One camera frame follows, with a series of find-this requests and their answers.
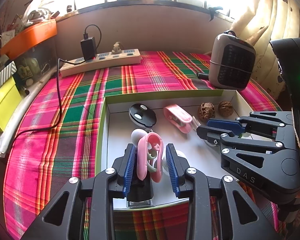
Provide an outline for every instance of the white power strip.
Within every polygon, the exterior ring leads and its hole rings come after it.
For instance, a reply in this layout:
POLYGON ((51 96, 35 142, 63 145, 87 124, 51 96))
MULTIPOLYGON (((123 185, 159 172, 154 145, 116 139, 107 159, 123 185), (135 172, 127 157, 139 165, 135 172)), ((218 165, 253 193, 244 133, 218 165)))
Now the white power strip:
MULTIPOLYGON (((83 61, 83 58, 71 60, 72 63, 83 61)), ((112 52, 100 53, 95 59, 87 60, 80 65, 71 65, 65 63, 60 69, 62 77, 70 76, 73 74, 96 70, 106 67, 115 67, 123 65, 139 64, 141 61, 140 52, 137 49, 126 49, 120 54, 112 54, 112 52)))

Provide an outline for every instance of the walnut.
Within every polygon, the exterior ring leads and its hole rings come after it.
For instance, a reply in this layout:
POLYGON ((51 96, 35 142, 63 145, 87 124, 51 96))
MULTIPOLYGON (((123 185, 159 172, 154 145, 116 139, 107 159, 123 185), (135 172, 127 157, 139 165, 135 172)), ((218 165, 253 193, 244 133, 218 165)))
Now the walnut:
POLYGON ((222 101, 218 106, 219 114, 223 117, 229 117, 233 114, 233 106, 229 101, 222 101))
POLYGON ((210 118, 216 117, 214 106, 211 103, 202 103, 198 109, 198 116, 200 120, 207 121, 210 118))

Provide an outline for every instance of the curtain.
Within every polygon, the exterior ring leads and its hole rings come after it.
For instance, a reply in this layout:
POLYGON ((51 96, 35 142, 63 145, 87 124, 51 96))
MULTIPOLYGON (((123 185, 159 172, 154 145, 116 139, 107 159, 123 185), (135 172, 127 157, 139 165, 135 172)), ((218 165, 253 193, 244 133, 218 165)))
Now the curtain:
POLYGON ((254 46, 257 55, 251 78, 277 99, 285 84, 269 41, 300 37, 298 5, 294 0, 248 0, 231 30, 254 46))

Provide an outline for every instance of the plaid tablecloth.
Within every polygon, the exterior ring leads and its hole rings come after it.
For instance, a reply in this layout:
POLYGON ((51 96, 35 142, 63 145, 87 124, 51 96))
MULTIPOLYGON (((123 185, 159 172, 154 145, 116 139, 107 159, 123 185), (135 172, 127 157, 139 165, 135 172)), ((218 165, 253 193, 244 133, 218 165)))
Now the plaid tablecloth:
MULTIPOLYGON (((71 177, 94 176, 99 117, 104 96, 163 90, 213 89, 196 72, 209 68, 210 57, 199 54, 143 52, 138 65, 105 68, 72 75, 60 80, 63 114, 58 127, 26 133, 10 153, 4 181, 6 226, 20 239, 36 215, 71 177)), ((279 106, 251 80, 241 95, 255 111, 276 111, 279 106)), ((18 132, 42 128, 58 119, 56 78, 42 89, 23 118, 18 132)), ((242 185, 252 199, 250 188, 242 185)), ((215 210, 215 200, 211 199, 215 210)), ((144 211, 115 212, 117 240, 175 240, 186 234, 188 204, 144 211)), ((283 225, 272 203, 262 211, 277 231, 283 225)), ((215 239, 218 237, 214 228, 215 239)))

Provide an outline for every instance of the pink clip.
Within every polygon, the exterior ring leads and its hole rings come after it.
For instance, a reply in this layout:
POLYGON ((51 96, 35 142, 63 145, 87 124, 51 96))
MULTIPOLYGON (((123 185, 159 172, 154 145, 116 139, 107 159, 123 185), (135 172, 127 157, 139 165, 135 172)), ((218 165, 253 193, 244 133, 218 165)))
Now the pink clip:
POLYGON ((191 131, 192 117, 177 104, 172 104, 163 108, 163 114, 167 120, 176 126, 181 132, 191 131))
POLYGON ((137 176, 139 179, 144 180, 147 175, 147 156, 148 156, 148 143, 151 147, 158 152, 156 172, 151 173, 151 178, 154 182, 160 182, 162 177, 161 162, 163 153, 163 142, 161 137, 155 132, 150 132, 143 136, 138 142, 138 158, 137 158, 137 176))

